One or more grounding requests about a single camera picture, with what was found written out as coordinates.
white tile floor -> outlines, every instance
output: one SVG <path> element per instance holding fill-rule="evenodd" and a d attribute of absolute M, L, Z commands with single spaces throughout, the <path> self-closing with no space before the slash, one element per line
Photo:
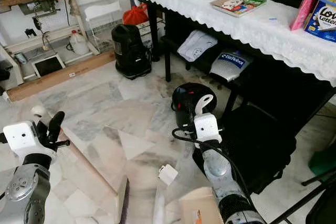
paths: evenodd
<path fill-rule="evenodd" d="M 229 91 L 217 90 L 218 83 L 195 69 L 186 71 L 173 57 L 172 81 L 164 80 L 163 60 L 153 64 L 146 77 L 133 81 L 119 75 L 114 62 L 75 77 L 37 95 L 13 104 L 0 101 L 0 129 L 10 123 L 32 119 L 30 108 L 42 104 L 51 112 L 64 110 L 63 127 L 67 135 L 113 187 L 121 175 L 130 180 L 127 223 L 152 223 L 158 169 L 164 164 L 180 172 L 166 191 L 166 223 L 180 223 L 177 199 L 185 193 L 208 185 L 194 164 L 192 145 L 175 141 L 176 127 L 170 109 L 173 90 L 185 82 L 199 82 L 211 87 L 218 98 L 216 116 L 220 116 Z M 324 114 L 333 115 L 328 104 Z M 280 213 L 315 188 L 300 182 L 313 176 L 307 163 L 315 151 L 322 150 L 336 131 L 336 120 L 314 117 L 297 135 L 297 149 L 283 178 L 273 182 L 260 195 L 252 195 L 266 221 Z M 17 165 L 8 145 L 0 145 L 0 170 Z M 0 188 L 10 179 L 10 172 L 0 174 Z M 46 224 L 112 223 L 111 195 L 67 148 L 60 149 L 58 160 L 50 168 L 51 192 L 46 203 Z M 289 219 L 303 224 L 313 202 Z"/>

black vacuum cleaner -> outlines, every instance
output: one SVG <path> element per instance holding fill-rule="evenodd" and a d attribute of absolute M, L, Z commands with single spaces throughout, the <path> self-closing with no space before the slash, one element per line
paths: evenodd
<path fill-rule="evenodd" d="M 126 78 L 135 79 L 152 70 L 151 52 L 142 41 L 139 29 L 133 25 L 118 25 L 112 30 L 115 68 Z"/>

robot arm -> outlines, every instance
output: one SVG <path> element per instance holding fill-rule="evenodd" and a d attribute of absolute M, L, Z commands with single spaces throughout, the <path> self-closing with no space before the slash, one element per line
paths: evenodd
<path fill-rule="evenodd" d="M 211 113 L 202 114 L 202 108 L 212 99 L 205 95 L 196 105 L 194 129 L 204 160 L 204 172 L 214 190 L 219 212 L 225 224 L 266 224 L 260 214 L 250 204 L 246 194 L 233 179 L 232 166 L 228 159 L 220 154 L 222 137 L 219 134 L 217 120 Z"/>
<path fill-rule="evenodd" d="M 25 121 L 4 127 L 11 150 L 23 164 L 16 168 L 13 179 L 0 201 L 0 223 L 44 223 L 45 202 L 50 192 L 49 167 L 56 159 L 57 148 L 70 141 L 56 142 L 64 113 L 58 112 L 50 122 Z"/>

white lace table cover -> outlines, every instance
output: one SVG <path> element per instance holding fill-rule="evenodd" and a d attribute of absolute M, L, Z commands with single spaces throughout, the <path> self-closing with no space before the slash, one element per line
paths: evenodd
<path fill-rule="evenodd" d="M 302 29 L 289 30 L 297 9 L 268 0 L 266 5 L 241 17 L 213 9 L 213 0 L 150 0 L 200 24 L 222 31 L 284 61 L 290 67 L 314 73 L 336 86 L 336 43 L 315 37 Z"/>

red bag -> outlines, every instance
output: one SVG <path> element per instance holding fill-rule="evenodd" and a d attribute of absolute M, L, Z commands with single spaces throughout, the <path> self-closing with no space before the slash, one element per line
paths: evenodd
<path fill-rule="evenodd" d="M 148 17 L 145 13 L 147 9 L 146 4 L 141 4 L 139 7 L 133 6 L 131 10 L 128 10 L 122 16 L 122 21 L 125 25 L 138 25 L 148 21 Z"/>

